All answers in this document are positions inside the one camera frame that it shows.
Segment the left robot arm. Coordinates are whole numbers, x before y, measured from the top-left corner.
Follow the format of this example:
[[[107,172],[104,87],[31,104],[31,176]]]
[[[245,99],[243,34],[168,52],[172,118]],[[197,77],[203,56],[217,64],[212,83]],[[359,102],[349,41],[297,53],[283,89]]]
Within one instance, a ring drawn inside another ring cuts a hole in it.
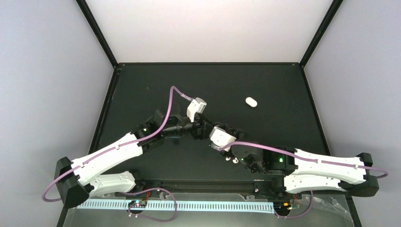
[[[179,113],[166,117],[156,110],[144,123],[97,152],[74,160],[68,157],[59,159],[54,179],[64,207],[74,208],[101,194],[130,192],[136,185],[131,170],[108,175],[105,172],[163,145],[167,138],[189,134],[195,140],[205,140],[212,129],[212,121],[201,113],[196,113],[193,118]]]

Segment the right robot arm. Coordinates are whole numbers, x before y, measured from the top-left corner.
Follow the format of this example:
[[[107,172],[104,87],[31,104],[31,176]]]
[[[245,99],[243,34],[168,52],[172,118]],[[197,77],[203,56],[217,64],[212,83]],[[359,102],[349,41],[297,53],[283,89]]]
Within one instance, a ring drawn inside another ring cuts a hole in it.
[[[347,192],[356,197],[373,197],[379,190],[372,175],[372,157],[333,157],[299,148],[276,148],[245,141],[245,133],[214,126],[211,146],[228,160],[241,163],[252,173],[271,177],[270,193],[275,198],[308,191]]]

